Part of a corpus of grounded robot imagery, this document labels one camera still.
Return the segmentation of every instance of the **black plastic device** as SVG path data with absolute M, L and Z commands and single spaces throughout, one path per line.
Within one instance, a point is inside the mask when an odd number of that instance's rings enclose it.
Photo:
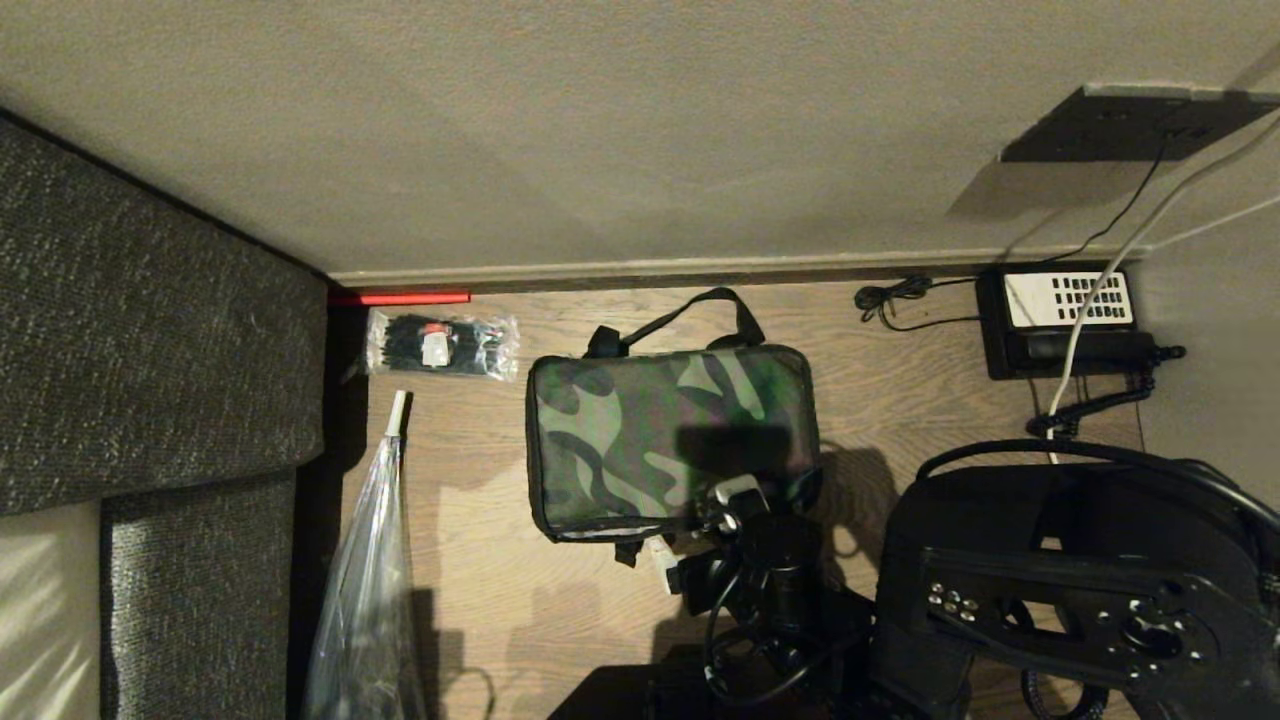
M 1053 265 L 1053 270 L 1101 273 L 1097 264 Z M 1044 274 L 1046 265 L 1002 265 L 978 275 L 974 283 L 982 315 L 982 342 L 987 351 L 987 374 L 993 380 L 1050 378 L 1062 373 L 1074 319 L 1064 311 L 1055 324 L 1018 327 L 1005 293 L 1005 278 L 1012 274 Z M 1117 270 L 1124 275 L 1124 270 Z M 1128 286 L 1128 277 L 1124 279 Z M 1080 295 L 1075 290 L 1073 297 Z M 1144 368 L 1156 352 L 1156 341 L 1138 331 L 1132 306 L 1128 322 L 1084 325 L 1075 348 L 1073 375 L 1129 373 Z

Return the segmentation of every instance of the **gray fabric couch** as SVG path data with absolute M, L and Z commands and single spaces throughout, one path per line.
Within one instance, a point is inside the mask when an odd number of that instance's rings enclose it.
M 283 717 L 316 277 L 0 117 L 0 515 L 101 500 L 101 707 Z

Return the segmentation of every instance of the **plastic bag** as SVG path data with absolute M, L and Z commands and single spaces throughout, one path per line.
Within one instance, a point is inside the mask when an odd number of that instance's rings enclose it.
M 396 393 L 387 436 L 338 548 L 311 651 L 306 720 L 426 720 L 413 652 Z
M 392 316 L 372 310 L 365 334 L 365 365 L 370 373 L 410 370 L 513 382 L 518 350 L 515 318 Z

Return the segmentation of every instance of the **cable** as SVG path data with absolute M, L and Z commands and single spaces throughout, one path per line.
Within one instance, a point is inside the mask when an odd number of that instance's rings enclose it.
M 737 587 L 737 580 L 741 577 L 741 570 L 733 573 L 733 577 L 728 579 L 728 583 L 724 583 L 724 589 L 722 589 L 716 597 L 716 602 L 712 603 L 712 609 L 708 611 L 710 615 L 707 618 L 707 632 L 703 637 L 703 673 L 707 675 L 708 684 L 710 684 L 712 678 L 716 674 L 716 670 L 712 666 L 714 660 L 714 657 L 712 657 L 712 644 L 716 641 L 716 618 L 719 615 L 721 607 L 724 606 L 724 601 L 728 600 L 730 593 Z
M 1098 685 L 1084 683 L 1080 700 L 1065 715 L 1053 715 L 1044 705 L 1044 697 L 1039 691 L 1039 674 L 1034 670 L 1023 670 L 1023 702 L 1037 720 L 1102 720 L 1102 714 L 1107 710 L 1107 701 L 1111 700 L 1111 691 Z
M 1096 445 L 1091 442 L 1071 442 L 1065 439 L 997 439 L 978 442 L 957 447 L 927 460 L 915 474 L 915 482 L 925 482 L 938 468 L 973 457 L 975 455 L 991 455 L 996 452 L 1061 452 L 1064 455 L 1078 455 L 1080 457 L 1096 457 L 1110 460 L 1133 468 L 1144 468 L 1162 475 L 1178 478 L 1188 482 L 1206 492 L 1216 495 L 1258 520 L 1272 533 L 1280 534 L 1280 512 L 1267 507 L 1266 503 L 1244 492 L 1231 483 L 1224 482 L 1216 474 L 1201 469 L 1197 465 L 1175 460 L 1166 460 L 1156 455 L 1147 455 L 1137 450 L 1111 447 L 1108 445 Z
M 1075 250 L 1062 252 L 1061 255 L 1053 255 L 1052 258 L 1046 258 L 1043 260 L 1037 260 L 1032 263 L 1032 265 L 1034 266 L 1034 265 L 1044 265 L 1048 263 L 1056 263 L 1059 260 L 1064 260 L 1066 258 L 1071 258 L 1073 255 L 1084 252 L 1084 250 L 1089 247 L 1089 243 L 1111 232 L 1111 228 L 1114 228 L 1116 223 L 1119 223 L 1120 219 L 1124 218 L 1130 209 L 1133 209 L 1134 204 L 1138 202 L 1138 197 L 1142 196 L 1142 191 L 1147 188 L 1147 184 L 1151 182 L 1151 178 L 1155 177 L 1156 170 L 1160 168 L 1160 163 L 1165 158 L 1165 150 L 1167 146 L 1169 146 L 1169 138 L 1166 137 L 1165 141 L 1160 143 L 1160 149 L 1156 151 L 1156 160 L 1151 164 L 1151 169 L 1147 170 L 1147 176 L 1142 178 L 1142 182 L 1138 184 L 1138 190 L 1134 191 L 1133 196 L 1129 197 L 1129 202 L 1125 204 L 1125 206 L 1120 210 L 1120 213 L 1116 214 L 1116 217 L 1111 218 L 1111 222 L 1107 223 L 1105 228 L 1091 234 L 1088 240 L 1085 240 L 1084 243 L 1076 247 Z M 893 332 L 900 332 L 900 333 L 920 331 L 924 328 L 932 328 L 934 325 L 945 325 L 947 323 L 969 323 L 974 320 L 982 320 L 982 315 L 973 315 L 966 318 L 948 318 L 945 320 L 933 320 L 929 323 L 922 323 L 919 325 L 909 325 L 904 328 L 891 323 L 888 320 L 888 315 L 884 314 L 886 305 L 890 307 L 891 313 L 893 311 L 893 300 L 919 300 L 924 297 L 924 295 L 929 290 L 933 290 L 936 287 L 970 283 L 974 282 L 975 279 L 977 278 L 963 278 L 957 281 L 945 281 L 936 283 L 924 275 L 908 275 L 902 282 L 890 287 L 878 287 L 878 286 L 863 287 L 861 290 L 858 291 L 856 295 L 854 295 L 854 305 L 863 311 L 864 323 L 869 323 L 872 318 L 879 318 L 881 324 L 883 324 L 886 328 Z
M 1062 378 L 1057 383 L 1057 392 L 1053 393 L 1052 402 L 1050 402 L 1048 405 L 1050 415 L 1055 415 L 1057 413 L 1057 406 L 1062 402 L 1062 395 L 1066 392 L 1066 386 L 1071 383 L 1071 369 L 1073 365 L 1075 364 L 1075 346 L 1080 342 L 1080 331 L 1084 328 L 1084 318 L 1087 316 L 1089 307 L 1093 306 L 1093 299 L 1098 296 L 1098 292 L 1101 292 L 1103 287 L 1106 287 L 1107 281 L 1116 272 L 1116 268 L 1120 266 L 1120 263 L 1124 261 L 1125 256 L 1129 255 L 1129 251 L 1132 251 L 1138 245 L 1138 242 L 1143 237 L 1146 237 L 1148 232 L 1151 232 L 1151 228 L 1153 228 L 1156 223 L 1158 223 L 1161 218 L 1165 217 L 1165 213 L 1167 213 L 1169 209 L 1172 208 L 1174 202 L 1176 202 L 1183 195 L 1185 195 L 1188 190 L 1194 187 L 1197 183 L 1202 182 L 1204 178 L 1212 176 L 1213 173 L 1229 168 L 1235 163 L 1240 161 L 1242 159 L 1247 158 L 1258 146 L 1261 146 L 1272 135 L 1275 135 L 1276 131 L 1280 131 L 1280 118 L 1276 118 L 1276 120 L 1272 122 L 1270 126 L 1267 126 L 1265 131 L 1256 135 L 1253 140 L 1245 142 L 1230 155 L 1219 158 L 1217 160 L 1210 163 L 1208 165 L 1204 165 L 1203 168 L 1188 176 L 1185 179 L 1183 179 L 1183 182 L 1178 183 L 1178 187 L 1175 187 L 1172 192 L 1166 195 L 1165 199 L 1160 201 L 1160 205 L 1156 206 L 1156 210 L 1152 211 L 1151 215 L 1148 215 L 1147 219 L 1143 220 L 1140 225 L 1138 225 L 1138 229 L 1134 231 L 1133 236 L 1130 236 L 1129 240 L 1125 241 L 1123 246 L 1120 246 L 1120 250 L 1116 252 L 1115 258 L 1112 258 L 1111 261 L 1107 263 L 1106 269 L 1102 272 L 1101 275 L 1098 275 L 1098 281 L 1093 283 L 1093 287 L 1089 290 L 1089 295 L 1084 299 L 1084 304 L 1078 310 L 1075 324 L 1071 327 L 1071 340 L 1066 343 L 1066 361 L 1062 364 Z M 1047 438 L 1053 439 L 1052 428 L 1050 429 Z M 1050 454 L 1050 460 L 1053 464 L 1057 464 L 1056 455 Z
M 936 287 L 946 287 L 948 284 L 965 284 L 977 281 L 978 278 L 960 278 L 955 281 L 942 281 L 933 282 L 931 278 L 924 275 L 908 275 L 902 282 L 892 284 L 888 287 L 879 287 L 874 284 L 859 288 L 854 293 L 854 306 L 863 311 L 863 322 L 869 323 L 872 318 L 879 318 L 881 324 L 886 328 L 899 332 L 909 333 L 911 331 L 920 331 L 924 328 L 932 328 L 934 325 L 945 325 L 947 323 L 970 323 L 980 320 L 982 315 L 972 315 L 966 318 L 947 318 L 945 320 L 932 320 L 929 323 L 922 323 L 919 325 L 899 327 L 888 322 L 888 316 L 884 314 L 884 306 L 887 305 L 890 311 L 893 311 L 893 300 L 919 300 L 924 297 L 927 292 Z
M 819 667 L 823 662 L 829 660 L 832 655 L 846 650 L 847 647 L 860 642 L 863 638 L 867 637 L 867 630 L 861 630 L 851 634 L 850 637 L 842 641 L 832 643 L 824 651 L 815 655 L 812 660 L 809 660 L 800 667 L 792 670 L 787 676 L 785 676 L 776 685 L 764 691 L 763 693 L 758 693 L 754 696 L 745 696 L 745 697 L 735 696 L 730 693 L 727 688 L 722 687 L 723 680 L 721 680 L 719 676 L 716 674 L 716 665 L 714 665 L 716 657 L 713 653 L 713 648 L 721 644 L 719 639 L 716 638 L 716 619 L 717 616 L 719 616 L 719 611 L 724 606 L 724 601 L 728 600 L 728 596 L 737 587 L 737 583 L 741 579 L 741 577 L 742 577 L 741 570 L 735 573 L 733 577 L 730 578 L 728 583 L 724 585 L 724 589 L 721 591 L 719 596 L 716 598 L 716 602 L 712 603 L 712 607 L 709 610 L 710 615 L 707 618 L 707 630 L 703 637 L 703 674 L 707 678 L 707 685 L 712 689 L 712 693 L 714 693 L 716 697 L 721 700 L 721 702 L 723 702 L 730 707 L 750 707 L 754 705 L 769 702 L 771 700 L 781 696 L 782 693 L 795 687 L 795 684 L 799 683 L 800 680 L 805 679 L 805 676 L 809 675 L 809 673 L 812 673 L 814 669 Z M 730 630 L 726 634 L 731 634 L 735 630 Z M 735 642 L 737 642 L 741 638 L 735 637 L 733 639 Z
M 1160 149 L 1156 150 L 1156 161 L 1152 163 L 1151 164 L 1151 169 L 1147 170 L 1147 177 L 1142 178 L 1142 182 L 1138 183 L 1138 190 L 1135 190 L 1133 192 L 1133 196 L 1129 197 L 1129 202 L 1125 204 L 1124 209 L 1120 210 L 1116 214 L 1115 218 L 1111 218 L 1111 222 L 1107 223 L 1107 227 L 1105 227 L 1105 228 L 1100 229 L 1098 232 L 1091 234 L 1088 237 L 1088 240 L 1085 240 L 1084 243 L 1080 245 L 1079 247 L 1076 247 L 1075 250 L 1069 250 L 1066 252 L 1062 252 L 1061 255 L 1053 255 L 1052 258 L 1046 258 L 1043 260 L 1036 260 L 1034 263 L 1032 263 L 1032 265 L 1033 266 L 1034 265 L 1046 265 L 1048 263 L 1057 263 L 1059 260 L 1065 260 L 1068 258 L 1071 258 L 1073 255 L 1079 255 L 1080 252 L 1084 252 L 1084 250 L 1087 247 L 1089 247 L 1089 243 L 1092 243 L 1094 240 L 1097 240 L 1097 238 L 1107 234 L 1108 232 L 1111 232 L 1111 228 L 1116 227 L 1116 223 L 1119 223 L 1121 218 L 1124 218 L 1125 215 L 1129 214 L 1129 210 L 1133 209 L 1134 202 L 1137 202 L 1138 197 L 1142 196 L 1142 191 L 1147 188 L 1147 183 L 1149 183 L 1151 178 L 1155 177 L 1156 169 L 1160 168 L 1160 163 L 1165 159 L 1165 150 L 1167 147 L 1169 147 L 1169 137 L 1166 136 L 1165 140 L 1160 143 Z
M 1204 223 L 1203 225 L 1192 228 L 1189 231 L 1183 231 L 1183 232 L 1180 232 L 1180 233 L 1178 233 L 1178 234 L 1175 234 L 1172 237 L 1166 237 L 1165 240 L 1161 240 L 1160 242 L 1153 242 L 1153 243 L 1151 243 L 1151 245 L 1147 246 L 1147 250 L 1160 250 L 1161 247 L 1167 247 L 1167 246 L 1170 246 L 1170 245 L 1172 245 L 1175 242 L 1181 242 L 1181 241 L 1187 240 L 1188 237 L 1194 237 L 1194 236 L 1197 236 L 1197 234 L 1199 234 L 1202 232 L 1208 232 L 1208 231 L 1211 231 L 1211 229 L 1213 229 L 1213 228 L 1216 228 L 1219 225 L 1225 225 L 1226 223 L 1235 222 L 1235 220 L 1238 220 L 1238 219 L 1240 219 L 1240 218 L 1243 218 L 1245 215 L 1252 215 L 1253 213 L 1257 213 L 1258 210 L 1270 208 L 1271 205 L 1275 205 L 1276 202 L 1280 202 L 1280 195 L 1276 195 L 1275 197 L 1271 197 L 1268 200 L 1263 200 L 1262 202 L 1258 202 L 1257 205 L 1251 205 L 1251 206 L 1245 208 L 1244 210 L 1236 210 L 1235 213 L 1231 213 L 1230 215 L 1224 215 L 1224 217 L 1221 217 L 1221 218 L 1219 218 L 1219 219 L 1216 219 L 1213 222 Z
M 1075 439 L 1075 436 L 1078 436 L 1080 430 L 1082 419 L 1102 413 L 1103 410 L 1110 410 L 1111 407 L 1119 407 L 1129 402 L 1147 400 L 1151 397 L 1151 393 L 1156 391 L 1156 368 L 1169 360 L 1185 356 L 1187 348 L 1180 345 L 1157 347 L 1147 359 L 1143 368 L 1135 373 L 1137 377 L 1134 377 L 1134 374 L 1129 375 L 1129 389 L 1103 395 L 1091 400 L 1083 400 L 1075 405 L 1060 409 L 1053 415 L 1047 413 L 1036 415 L 1028 420 L 1027 432 L 1036 437 L 1047 438 L 1050 437 L 1048 432 L 1053 430 L 1055 437 L 1060 437 L 1061 439 Z M 1061 430 L 1061 436 L 1057 436 L 1059 430 Z

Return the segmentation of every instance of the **black cable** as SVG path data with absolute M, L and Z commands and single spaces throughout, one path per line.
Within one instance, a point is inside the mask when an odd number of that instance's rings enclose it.
M 1046 258 L 1043 260 L 1036 260 L 1034 263 L 1032 263 L 1032 265 L 1047 265 L 1048 263 L 1057 263 L 1059 260 L 1065 260 L 1068 258 L 1071 258 L 1073 255 L 1079 255 L 1080 252 L 1084 252 L 1084 250 L 1089 247 L 1089 243 L 1092 243 L 1094 240 L 1111 232 L 1111 228 L 1116 227 L 1116 223 L 1119 223 L 1121 218 L 1129 214 L 1129 210 L 1133 208 L 1134 202 L 1137 202 L 1138 197 L 1142 196 L 1142 191 L 1147 188 L 1147 183 L 1149 183 L 1151 178 L 1155 177 L 1156 169 L 1160 168 L 1161 160 L 1165 159 L 1165 150 L 1167 147 L 1169 147 L 1169 136 L 1166 135 L 1165 140 L 1160 143 L 1160 149 L 1156 151 L 1156 161 L 1152 163 L 1151 169 L 1147 170 L 1147 177 L 1142 178 L 1142 182 L 1138 183 L 1138 190 L 1134 191 L 1133 197 L 1129 199 L 1129 202 L 1124 206 L 1123 210 L 1120 210 L 1120 213 L 1116 214 L 1115 218 L 1111 218 L 1111 222 L 1107 223 L 1107 227 L 1091 234 L 1089 238 L 1085 240 L 1084 243 L 1076 247 L 1075 250 L 1069 250 L 1066 252 L 1062 252 L 1061 255 L 1053 255 L 1052 258 Z
M 708 611 L 709 616 L 707 618 L 707 630 L 703 637 L 703 666 L 704 666 L 704 674 L 707 675 L 707 685 L 712 689 L 712 693 L 714 693 L 716 697 L 721 700 L 721 702 L 723 702 L 730 707 L 750 707 L 754 705 L 769 702 L 771 700 L 781 696 L 782 693 L 795 687 L 795 684 L 799 683 L 800 680 L 805 679 L 805 676 L 809 675 L 809 673 L 812 673 L 815 667 L 820 666 L 823 662 L 829 660 L 832 655 L 846 650 L 847 647 L 858 643 L 859 641 L 867 637 L 867 630 L 863 630 L 859 633 L 854 633 L 852 635 L 842 641 L 832 643 L 831 646 L 827 647 L 827 650 L 819 652 L 812 660 L 809 660 L 800 667 L 792 670 L 787 676 L 785 676 L 776 685 L 764 691 L 763 693 L 758 693 L 754 696 L 745 696 L 745 697 L 732 694 L 728 692 L 727 688 L 722 687 L 723 680 L 721 680 L 716 673 L 716 662 L 714 662 L 716 657 L 713 653 L 713 648 L 722 647 L 719 639 L 716 638 L 716 619 L 719 616 L 721 609 L 724 607 L 724 602 L 728 600 L 728 596 L 737 587 L 737 583 L 741 579 L 741 577 L 742 577 L 741 571 L 735 573 L 733 577 L 730 578 L 728 583 L 726 583 L 724 589 L 721 591 L 719 596 L 716 598 L 716 602 L 712 603 L 712 607 Z M 733 639 L 736 642 L 741 638 L 735 637 Z
M 1039 414 L 1027 421 L 1027 433 L 1036 437 L 1047 437 L 1048 430 L 1053 430 L 1053 437 L 1061 439 L 1075 439 L 1080 434 L 1080 420 L 1089 415 L 1096 415 L 1103 410 L 1139 402 L 1151 397 L 1156 389 L 1156 378 L 1149 370 L 1138 374 L 1132 389 L 1114 392 L 1068 405 L 1053 415 Z
M 713 673 L 708 674 L 707 682 L 708 682 L 708 685 L 710 685 L 712 692 L 716 694 L 716 697 L 719 698 L 721 702 L 723 702 L 724 705 L 727 705 L 730 707 L 751 707 L 754 705 L 762 705 L 762 703 L 769 702 L 771 700 L 774 700 L 778 696 L 781 696 L 782 693 L 790 691 L 792 687 L 795 687 L 796 683 L 799 683 L 800 680 L 805 679 L 809 675 L 809 673 L 812 673 L 817 667 L 822 666 L 823 662 L 827 662 L 828 660 L 831 660 L 833 655 L 836 655 L 837 652 L 842 652 L 842 651 L 847 650 L 850 646 L 854 646 L 854 644 L 861 642 L 865 637 L 867 637 L 867 630 L 861 630 L 859 633 L 854 633 L 852 635 L 850 635 L 850 637 L 847 637 L 847 638 L 845 638 L 842 641 L 832 643 L 826 650 L 823 650 L 822 652 L 819 652 L 818 655 L 815 655 L 813 659 L 810 659 L 808 662 L 805 662 L 800 667 L 796 667 L 795 670 L 792 670 L 790 674 L 787 674 L 787 676 L 785 676 L 782 680 L 780 680 L 776 685 L 773 685 L 772 688 L 764 691 L 763 693 L 758 693 L 758 694 L 754 694 L 754 696 L 742 697 L 742 696 L 731 694 L 727 689 L 719 687 L 714 682 L 718 678 L 716 678 Z
M 1056 452 L 1061 455 L 1076 455 L 1080 457 L 1110 460 L 1112 462 L 1130 465 L 1134 468 L 1146 468 L 1147 470 L 1178 478 L 1197 486 L 1203 491 L 1216 495 L 1234 505 L 1236 509 L 1253 516 L 1272 533 L 1280 534 L 1280 512 L 1267 507 L 1265 502 L 1243 489 L 1224 483 L 1215 474 L 1201 470 L 1194 465 L 1188 465 L 1175 460 L 1166 460 L 1156 455 L 1147 455 L 1146 452 L 1138 452 L 1135 450 L 1096 445 L 1092 442 L 1071 442 L 1061 439 L 997 439 L 977 442 L 964 447 L 957 447 L 927 460 L 924 465 L 920 465 L 919 471 L 915 474 L 915 482 L 919 483 L 928 480 L 929 474 L 942 465 L 947 465 L 965 457 L 973 457 L 975 455 L 991 455 L 996 452 Z
M 728 579 L 728 583 L 724 583 L 724 589 L 722 589 L 721 593 L 716 596 L 716 602 L 712 603 L 712 609 L 708 611 L 710 612 L 710 615 L 708 615 L 707 618 L 707 632 L 703 637 L 703 666 L 707 670 L 708 683 L 710 683 L 712 675 L 716 671 L 713 666 L 714 657 L 712 657 L 712 647 L 716 642 L 716 618 L 719 615 L 721 607 L 724 606 L 724 601 L 728 600 L 728 594 L 733 592 L 733 588 L 737 587 L 737 580 L 741 577 L 742 577 L 741 570 L 733 573 L 733 577 Z
M 1111 691 L 1098 685 L 1085 684 L 1080 692 L 1080 700 L 1065 715 L 1053 715 L 1044 705 L 1044 697 L 1039 691 L 1039 674 L 1034 670 L 1023 670 L 1023 702 L 1037 720 L 1101 720 L 1107 710 L 1107 701 L 1111 700 Z
M 978 278 L 960 278 L 955 281 L 933 282 L 932 278 L 927 278 L 924 275 L 908 275 L 905 279 L 902 279 L 902 282 L 897 284 L 891 284 L 888 287 L 869 284 L 863 288 L 859 288 L 859 291 L 854 293 L 854 306 L 863 311 L 864 323 L 872 322 L 873 318 L 879 318 L 881 324 L 899 333 L 909 333 L 911 331 L 932 328 L 934 325 L 945 325 L 947 323 L 970 323 L 974 320 L 980 320 L 982 315 L 972 315 L 968 318 L 947 318 L 945 320 L 933 320 L 929 323 L 922 323 L 919 325 L 908 325 L 902 328 L 888 322 L 888 316 L 884 314 L 884 306 L 888 306 L 890 311 L 892 313 L 895 300 L 919 300 L 924 297 L 927 292 L 929 292 L 936 287 L 972 283 L 977 279 Z
M 1130 375 L 1129 389 L 1069 405 L 1053 415 L 1041 413 L 1027 421 L 1027 432 L 1036 437 L 1047 437 L 1048 430 L 1052 429 L 1053 436 L 1057 438 L 1075 439 L 1080 433 L 1082 419 L 1102 413 L 1103 410 L 1110 410 L 1111 407 L 1147 400 L 1156 391 L 1156 375 L 1153 374 L 1156 368 L 1169 360 L 1185 356 L 1187 348 L 1180 345 L 1157 347 L 1137 375 Z

